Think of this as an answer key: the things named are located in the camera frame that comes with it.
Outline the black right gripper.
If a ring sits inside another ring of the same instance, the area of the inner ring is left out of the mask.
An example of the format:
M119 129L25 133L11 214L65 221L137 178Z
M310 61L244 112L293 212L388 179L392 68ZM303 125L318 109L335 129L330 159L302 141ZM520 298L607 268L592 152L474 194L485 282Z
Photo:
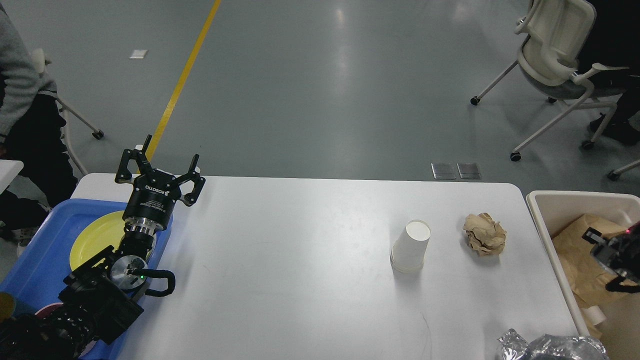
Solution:
M610 237L589 227L583 233L582 239L594 245L590 254L601 266L627 280L639 280L640 224L638 222L624 232Z

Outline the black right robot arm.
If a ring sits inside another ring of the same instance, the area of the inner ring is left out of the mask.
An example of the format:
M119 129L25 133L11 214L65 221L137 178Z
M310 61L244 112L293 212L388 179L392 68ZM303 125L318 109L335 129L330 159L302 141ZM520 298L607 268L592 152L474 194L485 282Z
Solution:
M622 233L606 237L600 231L589 227L582 239L592 244L590 255L596 262L614 274L605 285L608 292L637 294L640 291L640 230L639 223Z

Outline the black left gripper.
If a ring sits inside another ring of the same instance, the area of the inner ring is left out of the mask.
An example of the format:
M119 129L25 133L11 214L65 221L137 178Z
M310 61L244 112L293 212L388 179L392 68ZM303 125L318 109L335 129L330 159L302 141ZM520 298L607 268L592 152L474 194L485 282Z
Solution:
M148 134L141 149L125 148L119 160L115 183L129 183L133 191L123 214L125 223L141 223L143 219L155 224L155 231L169 227L177 201L192 207L204 188L206 179L199 171L200 155L195 153L185 174L176 176L164 170L154 170L146 157L153 136ZM139 175L134 178L130 162L134 161ZM183 193L181 186L192 183L192 190Z

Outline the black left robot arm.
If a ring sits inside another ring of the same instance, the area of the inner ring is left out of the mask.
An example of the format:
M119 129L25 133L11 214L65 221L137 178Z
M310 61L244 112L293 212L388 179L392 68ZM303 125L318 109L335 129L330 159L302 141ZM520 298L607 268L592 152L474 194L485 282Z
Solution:
M192 207L205 178L196 153L182 175L154 168L146 152L152 136L140 149L124 149L116 183L132 185L122 215L123 235L71 271L58 294L61 305L39 317L23 313L1 324L3 360L77 360L93 341L112 344L144 312L141 296L166 297L176 288L176 276L153 269L157 234L169 227L176 203Z

